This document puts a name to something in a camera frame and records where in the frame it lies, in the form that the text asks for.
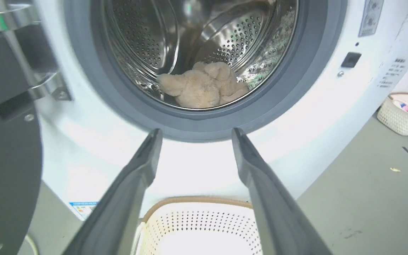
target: white plastic basket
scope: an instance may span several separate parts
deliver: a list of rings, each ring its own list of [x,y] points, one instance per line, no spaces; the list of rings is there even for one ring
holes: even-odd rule
[[[137,229],[136,255],[261,255],[250,203],[211,197],[166,199]]]
[[[400,108],[402,103],[408,106],[408,93],[391,93],[377,113],[377,119],[392,131],[408,136],[408,112]]]

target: beige plush toy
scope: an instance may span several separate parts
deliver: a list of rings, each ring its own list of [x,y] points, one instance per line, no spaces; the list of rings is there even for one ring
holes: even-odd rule
[[[187,108],[210,108],[232,102],[248,92],[245,83],[237,83],[235,73],[223,62],[197,62],[180,75],[161,74],[159,86],[176,102]]]

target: plush toy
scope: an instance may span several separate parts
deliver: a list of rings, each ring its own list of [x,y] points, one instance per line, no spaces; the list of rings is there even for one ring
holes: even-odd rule
[[[183,74],[161,74],[160,88],[175,97],[187,108],[211,108],[223,105],[248,92],[245,83],[237,83],[235,73],[223,62],[205,64],[197,62]]]

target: energy label sticker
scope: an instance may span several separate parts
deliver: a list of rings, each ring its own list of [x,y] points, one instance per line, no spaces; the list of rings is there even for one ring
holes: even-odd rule
[[[97,206],[98,202],[70,202],[70,205],[84,218],[87,219],[91,215],[92,210]]]

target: gray floor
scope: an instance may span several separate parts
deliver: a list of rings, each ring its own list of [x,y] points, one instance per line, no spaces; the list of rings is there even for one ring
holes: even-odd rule
[[[408,254],[408,152],[403,147],[408,149],[408,137],[372,118],[298,200],[334,254]],[[42,184],[29,229],[40,255],[61,254],[80,224]],[[27,248],[19,255],[30,254]]]

